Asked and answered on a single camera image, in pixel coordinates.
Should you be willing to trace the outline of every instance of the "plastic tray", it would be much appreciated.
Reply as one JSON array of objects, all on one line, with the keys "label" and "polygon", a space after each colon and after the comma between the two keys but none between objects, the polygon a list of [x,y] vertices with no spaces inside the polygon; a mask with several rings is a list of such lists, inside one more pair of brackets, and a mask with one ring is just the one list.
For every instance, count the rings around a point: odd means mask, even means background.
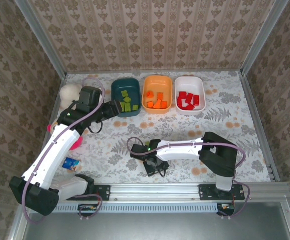
[{"label": "plastic tray", "polygon": [[175,102],[179,92],[187,92],[194,95],[199,95],[199,105],[195,106],[192,111],[181,110],[176,104],[176,112],[182,115],[194,116],[198,115],[206,107],[205,91],[203,81],[195,76],[181,76],[175,80]]},{"label": "plastic tray", "polygon": [[111,99],[118,100],[120,102],[124,101],[121,92],[126,90],[128,92],[128,97],[131,98],[131,109],[133,105],[138,105],[137,111],[122,112],[118,115],[120,118],[128,118],[137,116],[141,109],[141,96],[140,96],[140,86],[139,81],[134,78],[122,78],[114,81],[111,85]]},{"label": "plastic tray", "polygon": [[[147,98],[146,92],[152,91],[154,98]],[[171,79],[167,76],[153,75],[145,79],[144,88],[143,88],[143,97],[142,105],[146,112],[149,114],[166,114],[171,107],[172,102],[172,93],[173,92],[173,83]],[[163,101],[167,102],[167,108],[165,109],[153,109],[147,108],[147,102],[153,101],[154,103],[157,100],[157,93],[163,93]]]}]

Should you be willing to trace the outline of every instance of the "orange bowl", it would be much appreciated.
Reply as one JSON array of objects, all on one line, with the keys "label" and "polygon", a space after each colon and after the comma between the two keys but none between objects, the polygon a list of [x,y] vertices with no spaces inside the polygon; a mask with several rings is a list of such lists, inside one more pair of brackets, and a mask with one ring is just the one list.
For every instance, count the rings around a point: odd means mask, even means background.
[{"label": "orange bowl", "polygon": [[[146,92],[152,91],[154,94],[153,98],[147,98]],[[143,96],[142,96],[142,105],[145,111],[149,114],[166,114],[171,107],[172,102],[172,93],[173,92],[173,82],[167,76],[153,75],[149,76],[145,79],[144,88],[143,88]],[[163,93],[163,101],[167,102],[167,108],[165,109],[154,109],[148,108],[148,102],[157,101],[157,93]]]}]

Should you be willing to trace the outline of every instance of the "orange block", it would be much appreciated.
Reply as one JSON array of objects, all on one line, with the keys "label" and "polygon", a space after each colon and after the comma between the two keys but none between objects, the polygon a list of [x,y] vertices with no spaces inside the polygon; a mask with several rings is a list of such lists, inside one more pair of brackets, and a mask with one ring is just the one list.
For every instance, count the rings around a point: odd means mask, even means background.
[{"label": "orange block", "polygon": [[162,101],[161,102],[161,109],[166,109],[167,108],[167,102],[166,101]]},{"label": "orange block", "polygon": [[148,107],[149,109],[152,109],[153,106],[154,106],[154,103],[153,103],[152,101],[150,101],[150,102],[147,103],[147,107]]},{"label": "orange block", "polygon": [[160,109],[160,103],[161,103],[161,100],[160,99],[157,100],[153,108],[154,109]]},{"label": "orange block", "polygon": [[149,98],[149,99],[151,99],[151,98],[154,97],[154,93],[153,93],[152,91],[148,91],[148,92],[146,93],[146,97]]},{"label": "orange block", "polygon": [[162,92],[157,93],[157,100],[160,100],[160,101],[163,100],[163,93]]}]

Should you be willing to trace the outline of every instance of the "patterned wallpaper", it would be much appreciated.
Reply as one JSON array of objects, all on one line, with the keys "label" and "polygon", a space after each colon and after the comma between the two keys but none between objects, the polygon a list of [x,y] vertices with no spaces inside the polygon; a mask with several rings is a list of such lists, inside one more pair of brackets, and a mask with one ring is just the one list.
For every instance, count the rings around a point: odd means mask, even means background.
[{"label": "patterned wallpaper", "polygon": [[0,239],[18,206],[9,189],[40,151],[60,79],[12,0],[0,0]]},{"label": "patterned wallpaper", "polygon": [[69,73],[238,69],[274,0],[29,0]]},{"label": "patterned wallpaper", "polygon": [[290,183],[290,0],[247,78],[281,180]]}]

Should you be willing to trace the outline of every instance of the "floral tablecloth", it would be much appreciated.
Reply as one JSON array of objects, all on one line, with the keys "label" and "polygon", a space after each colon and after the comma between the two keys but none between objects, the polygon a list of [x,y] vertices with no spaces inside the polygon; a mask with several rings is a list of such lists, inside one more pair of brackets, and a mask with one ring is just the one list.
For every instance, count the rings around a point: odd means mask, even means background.
[{"label": "floral tablecloth", "polygon": [[[126,148],[127,139],[133,136],[144,142],[152,139],[182,141],[200,138],[204,132],[214,132],[246,152],[246,161],[236,171],[237,180],[270,181],[237,72],[111,73],[90,76],[101,80],[106,90],[105,101],[109,101],[111,84],[116,79],[135,78],[139,80],[142,90],[145,78],[150,75],[169,76],[173,81],[180,76],[199,77],[206,94],[205,110],[198,116],[179,115],[173,99],[167,114],[148,114],[142,109],[135,117],[115,117],[105,121],[99,134],[86,130],[81,147],[68,153],[68,157],[81,162],[77,172],[92,177],[99,184],[215,182],[215,175],[199,160],[173,160],[169,162],[165,177],[158,174],[148,177],[142,162],[132,159]],[[87,76],[69,75],[67,84],[81,84]],[[99,87],[94,81],[85,84]],[[91,128],[97,131],[99,126],[94,123]],[[58,182],[74,174],[59,167],[54,179]]]}]

